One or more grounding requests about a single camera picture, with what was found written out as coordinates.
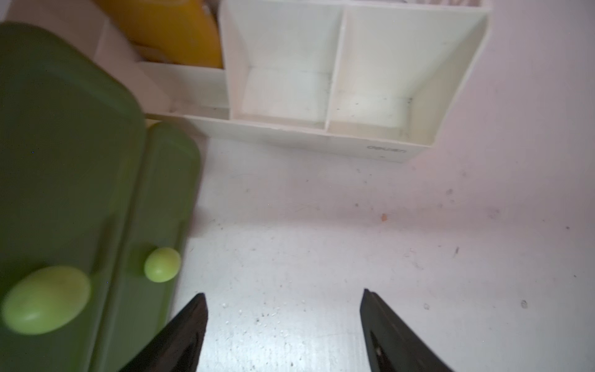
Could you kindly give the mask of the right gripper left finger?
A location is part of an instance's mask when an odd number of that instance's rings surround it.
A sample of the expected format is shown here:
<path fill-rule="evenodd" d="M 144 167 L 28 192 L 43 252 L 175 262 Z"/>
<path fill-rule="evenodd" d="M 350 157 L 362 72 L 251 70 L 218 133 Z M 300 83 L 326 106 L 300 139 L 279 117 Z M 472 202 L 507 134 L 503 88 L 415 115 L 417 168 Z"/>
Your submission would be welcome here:
<path fill-rule="evenodd" d="M 208 318 L 205 294 L 199 293 L 122 370 L 195 372 Z"/>

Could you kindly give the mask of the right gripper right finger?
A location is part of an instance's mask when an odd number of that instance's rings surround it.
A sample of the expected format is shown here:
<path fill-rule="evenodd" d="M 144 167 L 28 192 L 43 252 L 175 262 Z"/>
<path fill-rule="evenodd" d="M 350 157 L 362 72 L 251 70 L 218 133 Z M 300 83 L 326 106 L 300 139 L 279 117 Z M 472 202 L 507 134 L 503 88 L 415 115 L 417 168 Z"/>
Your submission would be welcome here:
<path fill-rule="evenodd" d="M 377 293 L 364 290 L 359 313 L 370 370 L 452 372 Z"/>

